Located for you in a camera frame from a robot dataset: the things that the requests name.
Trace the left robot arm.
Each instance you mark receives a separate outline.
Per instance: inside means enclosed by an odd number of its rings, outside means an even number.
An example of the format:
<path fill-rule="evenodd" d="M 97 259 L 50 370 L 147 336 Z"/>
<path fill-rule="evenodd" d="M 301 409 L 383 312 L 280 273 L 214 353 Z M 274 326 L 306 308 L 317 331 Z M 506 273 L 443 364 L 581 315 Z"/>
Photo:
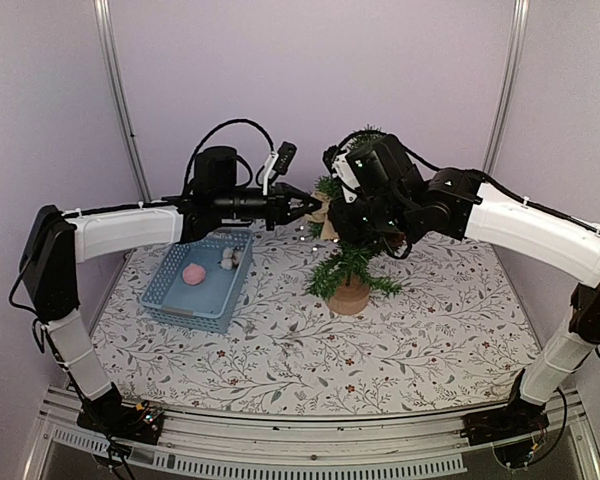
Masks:
<path fill-rule="evenodd" d="M 106 433 L 121 433 L 129 415 L 82 321 L 78 264 L 148 245 L 198 241 L 227 220 L 261 219 L 272 230 L 317 211 L 320 202 L 310 194 L 269 181 L 286 170 L 295 152 L 288 142 L 271 152 L 259 187 L 238 184 L 242 159 L 235 148 L 215 146 L 194 154 L 194 176 L 178 196 L 84 212 L 62 212 L 54 205 L 38 211 L 14 285 L 26 289 L 27 311 L 41 325 L 76 391 L 91 403 L 91 419 Z"/>

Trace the pink pompom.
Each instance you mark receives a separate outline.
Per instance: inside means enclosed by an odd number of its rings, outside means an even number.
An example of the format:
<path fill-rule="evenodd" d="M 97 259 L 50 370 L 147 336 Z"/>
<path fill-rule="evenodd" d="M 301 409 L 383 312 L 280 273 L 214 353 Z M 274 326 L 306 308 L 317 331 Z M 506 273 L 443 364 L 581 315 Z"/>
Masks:
<path fill-rule="evenodd" d="M 206 279 L 206 269 L 195 263 L 186 266 L 182 271 L 182 280 L 186 285 L 196 286 Z"/>

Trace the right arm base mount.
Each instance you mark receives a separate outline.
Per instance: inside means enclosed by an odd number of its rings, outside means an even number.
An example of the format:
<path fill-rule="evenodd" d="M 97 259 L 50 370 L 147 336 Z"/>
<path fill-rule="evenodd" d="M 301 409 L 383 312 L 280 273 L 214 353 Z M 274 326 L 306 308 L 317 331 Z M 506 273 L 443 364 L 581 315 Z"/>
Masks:
<path fill-rule="evenodd" d="M 522 441 L 495 448 L 496 459 L 511 469 L 531 464 L 549 426 L 545 406 L 531 404 L 521 398 L 523 374 L 521 372 L 516 376 L 504 406 L 464 415 L 460 432 L 460 436 L 466 438 L 471 446 L 524 436 Z"/>

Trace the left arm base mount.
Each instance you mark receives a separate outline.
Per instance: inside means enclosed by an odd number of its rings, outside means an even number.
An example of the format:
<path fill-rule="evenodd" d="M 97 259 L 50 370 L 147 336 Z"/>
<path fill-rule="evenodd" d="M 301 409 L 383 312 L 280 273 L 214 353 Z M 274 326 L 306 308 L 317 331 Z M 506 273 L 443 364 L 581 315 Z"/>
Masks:
<path fill-rule="evenodd" d="M 124 405 L 115 384 L 95 400 L 86 398 L 77 419 L 83 429 L 115 438 L 157 445 L 164 425 L 164 409 L 142 400 L 134 406 Z"/>

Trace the beige burlap bow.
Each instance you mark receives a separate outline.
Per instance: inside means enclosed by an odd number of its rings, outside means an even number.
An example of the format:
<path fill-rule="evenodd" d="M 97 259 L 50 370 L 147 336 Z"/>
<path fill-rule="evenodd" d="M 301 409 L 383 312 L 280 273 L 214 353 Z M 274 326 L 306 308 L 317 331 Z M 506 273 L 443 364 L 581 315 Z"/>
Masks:
<path fill-rule="evenodd" d="M 308 222 L 318 224 L 330 223 L 331 220 L 329 219 L 329 206 L 331 203 L 331 197 L 328 194 L 320 191 L 314 191 L 311 196 L 314 199 L 319 200 L 321 202 L 321 206 L 313 213 L 307 214 L 305 219 Z"/>

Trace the white cotton boll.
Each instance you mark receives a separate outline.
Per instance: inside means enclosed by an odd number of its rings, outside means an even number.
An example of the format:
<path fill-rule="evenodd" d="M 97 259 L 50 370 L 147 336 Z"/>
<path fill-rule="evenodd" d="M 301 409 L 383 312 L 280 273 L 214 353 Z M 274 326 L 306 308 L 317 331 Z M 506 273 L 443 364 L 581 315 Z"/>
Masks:
<path fill-rule="evenodd" d="M 242 259 L 242 251 L 240 249 L 225 248 L 222 251 L 220 266 L 225 270 L 237 268 Z"/>

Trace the small green christmas tree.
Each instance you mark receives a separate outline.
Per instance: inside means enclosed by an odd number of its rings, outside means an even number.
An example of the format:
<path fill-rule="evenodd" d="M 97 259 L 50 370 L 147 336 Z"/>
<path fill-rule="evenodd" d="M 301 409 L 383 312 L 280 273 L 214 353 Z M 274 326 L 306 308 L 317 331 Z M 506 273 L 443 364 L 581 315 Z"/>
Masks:
<path fill-rule="evenodd" d="M 329 174 L 317 178 L 314 191 L 328 194 L 331 201 L 344 198 L 342 187 Z M 339 239 L 331 222 L 318 224 L 308 222 L 306 219 L 305 221 L 309 235 L 312 238 L 331 242 L 336 246 L 334 252 L 313 267 L 307 285 L 309 294 L 327 301 L 335 294 L 337 288 L 344 281 L 349 281 L 352 276 L 357 276 L 362 282 L 368 284 L 372 291 L 380 292 L 385 296 L 392 296 L 401 292 L 401 285 L 391 277 L 372 275 L 369 271 L 369 264 L 372 259 L 382 254 L 399 251 L 408 252 L 410 248 L 405 245 L 406 240 L 400 248 L 393 249 L 385 240 L 386 234 L 377 233 L 377 243 L 372 245 L 350 245 Z"/>

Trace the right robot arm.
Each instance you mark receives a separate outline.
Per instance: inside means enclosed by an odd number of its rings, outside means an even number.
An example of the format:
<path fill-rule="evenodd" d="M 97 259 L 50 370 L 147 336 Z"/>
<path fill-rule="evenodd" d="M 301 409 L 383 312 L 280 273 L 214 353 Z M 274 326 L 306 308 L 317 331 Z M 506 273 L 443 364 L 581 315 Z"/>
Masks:
<path fill-rule="evenodd" d="M 412 247 L 436 232 L 521 253 L 577 281 L 567 318 L 516 377 L 509 405 L 498 412 L 497 427 L 517 436 L 600 345 L 600 225 L 532 202 L 479 170 L 446 167 L 424 179 L 422 161 L 393 134 L 325 152 L 323 162 L 343 190 L 328 210 L 340 238 L 361 243 L 373 234 L 400 235 Z"/>

